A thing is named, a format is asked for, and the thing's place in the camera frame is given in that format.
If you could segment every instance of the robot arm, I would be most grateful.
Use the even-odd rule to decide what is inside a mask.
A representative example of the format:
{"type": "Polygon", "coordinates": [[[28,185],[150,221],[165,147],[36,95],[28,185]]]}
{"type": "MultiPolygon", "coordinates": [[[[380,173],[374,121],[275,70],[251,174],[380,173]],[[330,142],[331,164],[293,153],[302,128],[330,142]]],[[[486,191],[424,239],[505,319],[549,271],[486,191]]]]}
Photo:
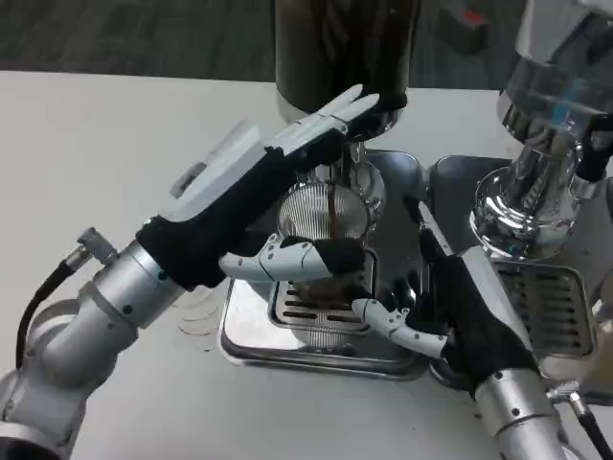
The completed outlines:
{"type": "Polygon", "coordinates": [[[361,266],[362,248],[354,241],[272,235],[253,239],[260,247],[238,250],[248,225],[296,183],[296,174],[327,161],[333,150],[318,146],[344,137],[376,110],[378,96],[360,94],[359,85],[351,88],[268,143],[254,126],[239,124],[207,167],[183,175],[173,187],[173,205],[146,222],[123,251],[95,232],[80,240],[33,305],[92,254],[104,267],[77,299],[53,304],[34,320],[18,359],[23,364],[0,380],[0,458],[68,458],[89,395],[138,330],[186,290],[214,287],[226,276],[306,280],[361,266]]]}
{"type": "Polygon", "coordinates": [[[423,202],[407,200],[420,225],[420,250],[437,281],[438,304],[449,335],[418,331],[406,313],[374,299],[352,302],[352,310],[396,344],[444,358],[467,377],[486,430],[507,460],[563,460],[560,422],[540,378],[528,333],[484,250],[453,254],[423,202]]]}

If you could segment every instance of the floor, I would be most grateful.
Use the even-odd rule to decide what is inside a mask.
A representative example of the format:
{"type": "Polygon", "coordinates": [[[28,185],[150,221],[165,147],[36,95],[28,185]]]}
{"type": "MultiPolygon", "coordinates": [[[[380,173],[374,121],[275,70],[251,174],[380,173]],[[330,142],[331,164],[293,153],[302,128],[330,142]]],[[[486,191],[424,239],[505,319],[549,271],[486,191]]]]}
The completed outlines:
{"type": "MultiPolygon", "coordinates": [[[[468,3],[488,22],[467,56],[437,38],[422,1],[410,82],[498,89],[514,63],[523,0],[468,3]]],[[[0,0],[0,69],[273,81],[272,0],[0,0]]]]}

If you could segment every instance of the red object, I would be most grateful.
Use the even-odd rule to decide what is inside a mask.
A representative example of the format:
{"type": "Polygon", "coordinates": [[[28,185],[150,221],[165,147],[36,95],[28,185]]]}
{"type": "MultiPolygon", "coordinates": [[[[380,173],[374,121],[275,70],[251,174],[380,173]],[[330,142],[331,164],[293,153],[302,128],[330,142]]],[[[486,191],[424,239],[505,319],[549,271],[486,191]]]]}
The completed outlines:
{"type": "Polygon", "coordinates": [[[473,24],[481,24],[483,22],[483,16],[475,10],[464,10],[462,11],[462,15],[464,18],[473,24]]]}

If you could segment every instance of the drip tray grate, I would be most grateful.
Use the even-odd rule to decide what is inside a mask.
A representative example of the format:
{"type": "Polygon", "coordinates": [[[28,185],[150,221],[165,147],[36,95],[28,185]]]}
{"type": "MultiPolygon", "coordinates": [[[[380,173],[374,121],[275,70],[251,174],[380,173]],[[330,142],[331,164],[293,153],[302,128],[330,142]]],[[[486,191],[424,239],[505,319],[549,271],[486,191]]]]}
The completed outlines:
{"type": "Polygon", "coordinates": [[[538,357],[588,357],[594,332],[579,274],[565,266],[494,261],[538,357]]]}
{"type": "MultiPolygon", "coordinates": [[[[369,292],[375,289],[376,255],[367,249],[362,269],[339,280],[343,284],[356,284],[369,292]]],[[[361,321],[351,306],[343,299],[313,298],[307,289],[292,282],[279,283],[277,294],[271,299],[271,316],[273,320],[287,327],[301,329],[338,331],[343,334],[363,334],[368,325],[361,321]]]]}
{"type": "MultiPolygon", "coordinates": [[[[369,288],[381,283],[381,288],[387,289],[397,276],[420,267],[418,227],[406,213],[402,199],[407,194],[425,196],[423,171],[415,158],[398,151],[367,149],[366,157],[381,172],[387,199],[385,211],[369,237],[376,263],[373,258],[372,268],[365,264],[365,272],[357,275],[357,281],[369,288]]],[[[253,229],[267,233],[278,229],[278,210],[271,209],[253,229]]],[[[249,284],[234,280],[219,333],[224,354],[245,364],[372,378],[411,379],[423,371],[421,359],[356,322],[358,318],[349,306],[286,306],[285,300],[306,300],[296,298],[295,293],[287,294],[298,291],[296,288],[288,283],[249,284]]]]}

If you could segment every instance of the white table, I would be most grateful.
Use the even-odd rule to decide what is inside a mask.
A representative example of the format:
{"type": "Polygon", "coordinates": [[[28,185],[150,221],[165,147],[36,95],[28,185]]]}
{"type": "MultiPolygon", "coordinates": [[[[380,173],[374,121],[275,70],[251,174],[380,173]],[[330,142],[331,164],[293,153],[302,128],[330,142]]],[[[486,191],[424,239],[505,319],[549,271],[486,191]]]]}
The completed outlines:
{"type": "MultiPolygon", "coordinates": [[[[398,125],[372,145],[409,151],[424,166],[448,154],[513,157],[496,97],[413,90],[398,125]]],[[[173,180],[241,118],[264,134],[284,126],[274,84],[0,73],[3,372],[23,308],[77,235],[94,225],[117,246],[128,243],[173,180]]],[[[75,295],[95,269],[90,263],[54,299],[75,295]]],[[[90,399],[74,458],[499,458],[468,395],[428,377],[238,367],[217,349],[205,353],[210,336],[182,333],[180,314],[168,311],[121,355],[90,399]]],[[[595,411],[613,442],[613,411],[595,411]]],[[[575,446],[597,459],[562,412],[575,446]]]]}

